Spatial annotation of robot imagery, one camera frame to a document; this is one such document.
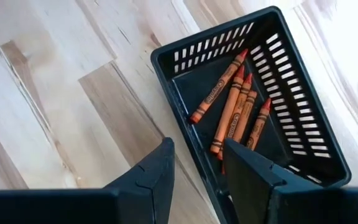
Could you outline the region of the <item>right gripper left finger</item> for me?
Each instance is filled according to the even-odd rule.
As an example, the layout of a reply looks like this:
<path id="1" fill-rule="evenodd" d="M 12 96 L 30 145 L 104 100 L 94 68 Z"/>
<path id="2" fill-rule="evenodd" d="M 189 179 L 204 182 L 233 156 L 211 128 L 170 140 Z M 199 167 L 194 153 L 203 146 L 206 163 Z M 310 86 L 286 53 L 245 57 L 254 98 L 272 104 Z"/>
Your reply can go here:
<path id="1" fill-rule="evenodd" d="M 0 190 L 0 224 L 167 224 L 175 146 L 164 138 L 103 188 Z"/>

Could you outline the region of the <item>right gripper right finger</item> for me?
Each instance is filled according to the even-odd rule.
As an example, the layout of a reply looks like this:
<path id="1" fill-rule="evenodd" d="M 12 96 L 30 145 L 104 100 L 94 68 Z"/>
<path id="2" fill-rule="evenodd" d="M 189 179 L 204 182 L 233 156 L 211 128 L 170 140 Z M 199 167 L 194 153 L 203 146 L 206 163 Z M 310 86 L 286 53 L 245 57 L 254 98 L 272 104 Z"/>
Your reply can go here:
<path id="1" fill-rule="evenodd" d="M 232 139 L 223 158 L 240 224 L 358 224 L 358 187 L 321 187 Z"/>

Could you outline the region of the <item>orange crayon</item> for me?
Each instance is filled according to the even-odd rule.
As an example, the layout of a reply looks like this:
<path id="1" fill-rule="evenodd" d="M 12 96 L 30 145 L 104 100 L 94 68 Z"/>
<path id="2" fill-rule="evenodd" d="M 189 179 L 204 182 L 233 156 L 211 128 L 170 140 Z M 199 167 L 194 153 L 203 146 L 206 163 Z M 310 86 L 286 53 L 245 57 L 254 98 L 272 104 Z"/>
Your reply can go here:
<path id="1" fill-rule="evenodd" d="M 237 70 L 234 79 L 231 83 L 231 88 L 229 90 L 229 94 L 226 99 L 226 104 L 224 106 L 221 118 L 219 120 L 218 128 L 214 135 L 214 139 L 211 143 L 210 151 L 213 153 L 218 153 L 220 148 L 223 146 L 223 139 L 226 135 L 227 127 L 229 126 L 230 118 L 232 116 L 232 112 L 234 111 L 234 107 L 236 105 L 237 97 L 242 88 L 242 84 L 244 82 L 244 65 L 241 65 Z"/>
<path id="2" fill-rule="evenodd" d="M 236 126 L 239 122 L 239 117 L 242 113 L 244 103 L 246 101 L 247 95 L 250 91 L 252 84 L 252 74 L 250 73 L 247 78 L 244 78 L 244 82 L 242 84 L 242 88 L 240 90 L 240 93 L 237 97 L 236 105 L 234 107 L 234 111 L 232 112 L 232 116 L 230 118 L 229 126 L 226 130 L 226 135 L 224 138 L 231 138 L 234 135 L 234 131 L 236 129 Z"/>
<path id="3" fill-rule="evenodd" d="M 271 106 L 271 99 L 267 98 L 267 100 L 265 101 L 265 103 L 263 104 L 263 106 L 259 111 L 258 117 L 255 121 L 254 127 L 252 128 L 251 134 L 247 141 L 246 147 L 248 147 L 253 151 L 256 148 L 260 135 L 265 126 L 266 120 L 270 114 L 270 106 Z"/>
<path id="4" fill-rule="evenodd" d="M 232 137 L 233 140 L 235 140 L 236 142 L 240 142 L 243 137 L 243 134 L 244 134 L 244 131 L 245 131 L 245 128 L 246 128 L 246 125 L 247 125 L 247 122 L 248 122 L 248 119 L 250 116 L 250 112 L 252 111 L 256 97 L 257 97 L 257 92 L 253 91 L 253 90 L 251 90 L 249 92 L 249 94 L 247 95 L 242 113 L 239 117 L 239 122 L 236 126 L 236 130 Z"/>
<path id="5" fill-rule="evenodd" d="M 221 75 L 209 95 L 200 103 L 195 112 L 190 116 L 192 123 L 198 123 L 204 114 L 208 111 L 209 107 L 213 104 L 215 99 L 222 92 L 223 88 L 228 84 L 231 77 L 237 72 L 239 67 L 243 64 L 246 59 L 248 49 L 244 49 L 238 54 L 234 60 L 229 64 L 225 72 Z"/>

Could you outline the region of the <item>black plastic basket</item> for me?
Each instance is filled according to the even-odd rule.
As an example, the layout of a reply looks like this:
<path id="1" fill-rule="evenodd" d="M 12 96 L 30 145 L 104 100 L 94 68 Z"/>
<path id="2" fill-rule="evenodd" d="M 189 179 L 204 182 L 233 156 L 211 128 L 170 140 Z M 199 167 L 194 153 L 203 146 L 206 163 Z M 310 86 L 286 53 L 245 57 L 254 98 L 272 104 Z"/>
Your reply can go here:
<path id="1" fill-rule="evenodd" d="M 244 131 L 247 140 L 260 107 L 270 114 L 256 151 L 322 187 L 342 187 L 351 172 L 285 18 L 275 6 L 220 24 L 152 52 L 151 61 L 181 133 L 222 224 L 238 224 L 222 163 L 210 151 L 230 86 L 198 123 L 190 116 L 229 64 L 248 49 L 244 65 L 257 92 Z"/>

